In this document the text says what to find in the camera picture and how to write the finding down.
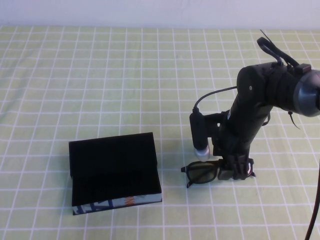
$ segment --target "table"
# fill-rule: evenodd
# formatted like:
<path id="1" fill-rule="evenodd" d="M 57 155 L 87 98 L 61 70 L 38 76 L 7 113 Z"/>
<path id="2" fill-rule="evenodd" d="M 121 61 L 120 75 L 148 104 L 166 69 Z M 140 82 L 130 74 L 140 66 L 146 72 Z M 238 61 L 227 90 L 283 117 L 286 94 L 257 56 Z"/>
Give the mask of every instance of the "table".
<path id="1" fill-rule="evenodd" d="M 320 31 L 265 30 L 320 69 Z M 274 61 L 258 29 L 0 26 L 0 239 L 304 239 L 320 118 L 274 108 L 251 145 L 256 178 L 186 189 L 189 115 L 239 70 Z M 203 100 L 228 110 L 236 90 Z M 163 201 L 72 215 L 68 142 L 153 132 Z M 313 239 L 319 239 L 319 220 Z"/>

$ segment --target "sunglasses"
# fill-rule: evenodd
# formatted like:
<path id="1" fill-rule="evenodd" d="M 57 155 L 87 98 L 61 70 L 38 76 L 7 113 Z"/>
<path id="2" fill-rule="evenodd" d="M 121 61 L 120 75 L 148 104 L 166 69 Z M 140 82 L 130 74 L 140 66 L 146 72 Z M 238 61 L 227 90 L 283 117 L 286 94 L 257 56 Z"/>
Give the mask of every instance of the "sunglasses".
<path id="1" fill-rule="evenodd" d="M 186 173 L 189 182 L 186 187 L 192 184 L 206 184 L 213 181 L 218 174 L 218 169 L 223 164 L 222 160 L 218 161 L 194 161 L 181 168 L 182 173 Z"/>

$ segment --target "box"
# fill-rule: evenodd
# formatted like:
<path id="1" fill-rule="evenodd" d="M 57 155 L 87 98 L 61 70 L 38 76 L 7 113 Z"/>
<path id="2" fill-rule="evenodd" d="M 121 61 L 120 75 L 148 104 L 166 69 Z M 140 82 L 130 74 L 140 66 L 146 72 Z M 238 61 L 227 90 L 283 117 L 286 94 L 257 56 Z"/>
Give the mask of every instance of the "box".
<path id="1" fill-rule="evenodd" d="M 152 132 L 69 142 L 73 215 L 162 202 Z"/>

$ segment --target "printed pattern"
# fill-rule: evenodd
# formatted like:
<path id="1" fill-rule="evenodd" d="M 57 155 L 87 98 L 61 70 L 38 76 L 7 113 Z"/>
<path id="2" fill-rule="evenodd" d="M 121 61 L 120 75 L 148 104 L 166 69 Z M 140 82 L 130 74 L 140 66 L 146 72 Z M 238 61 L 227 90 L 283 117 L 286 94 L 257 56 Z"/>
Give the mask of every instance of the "printed pattern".
<path id="1" fill-rule="evenodd" d="M 319 31 L 265 32 L 299 63 L 320 69 Z M 256 178 L 186 189 L 180 172 L 197 160 L 189 126 L 196 100 L 234 86 L 242 67 L 274 61 L 257 45 L 261 36 L 0 26 L 0 239 L 304 239 L 319 117 L 294 114 L 299 130 L 274 108 L 251 145 Z M 236 93 L 210 96 L 199 109 L 226 111 Z M 73 216 L 68 142 L 143 132 L 155 137 L 163 201 Z M 312 237 L 320 239 L 319 220 Z"/>

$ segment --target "white background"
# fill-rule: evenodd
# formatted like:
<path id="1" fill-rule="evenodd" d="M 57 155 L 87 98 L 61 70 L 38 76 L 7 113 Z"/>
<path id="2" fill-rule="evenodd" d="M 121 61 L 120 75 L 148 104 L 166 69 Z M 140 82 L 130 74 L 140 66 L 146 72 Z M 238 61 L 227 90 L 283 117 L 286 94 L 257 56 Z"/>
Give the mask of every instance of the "white background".
<path id="1" fill-rule="evenodd" d="M 320 0 L 0 0 L 0 25 L 320 29 Z"/>

